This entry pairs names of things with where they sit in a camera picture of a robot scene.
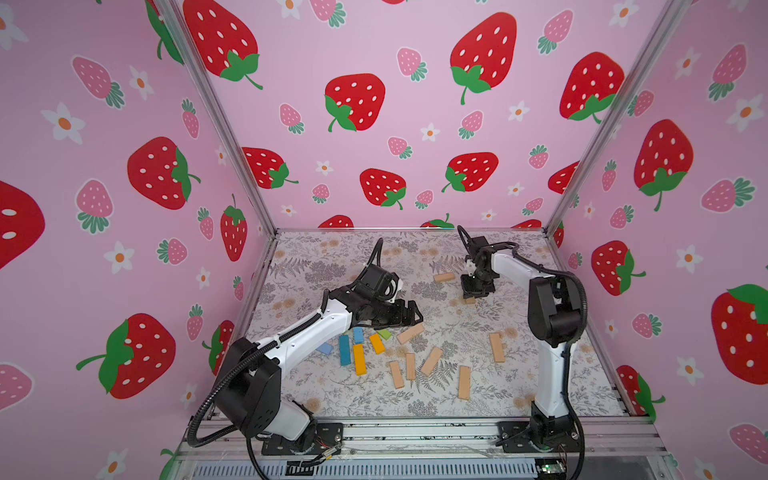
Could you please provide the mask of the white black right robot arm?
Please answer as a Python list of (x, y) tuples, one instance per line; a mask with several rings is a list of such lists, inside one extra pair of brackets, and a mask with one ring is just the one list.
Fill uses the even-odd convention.
[(528, 441), (547, 451), (583, 429), (569, 394), (572, 352), (587, 324), (588, 301), (580, 280), (520, 255), (512, 242), (470, 247), (470, 272), (461, 277), (463, 296), (484, 298), (505, 278), (527, 292), (527, 322), (539, 342), (539, 378), (531, 404)]

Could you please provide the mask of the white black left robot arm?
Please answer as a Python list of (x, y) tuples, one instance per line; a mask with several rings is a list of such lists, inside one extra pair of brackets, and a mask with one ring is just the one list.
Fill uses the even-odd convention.
[(413, 300), (381, 300), (347, 287), (326, 290), (318, 310), (287, 330), (258, 342), (241, 338), (230, 345), (212, 390), (213, 405), (245, 438), (265, 434), (306, 452), (316, 444), (317, 421), (308, 409), (282, 398), (282, 382), (291, 370), (322, 344), (355, 327), (381, 330), (422, 322)]

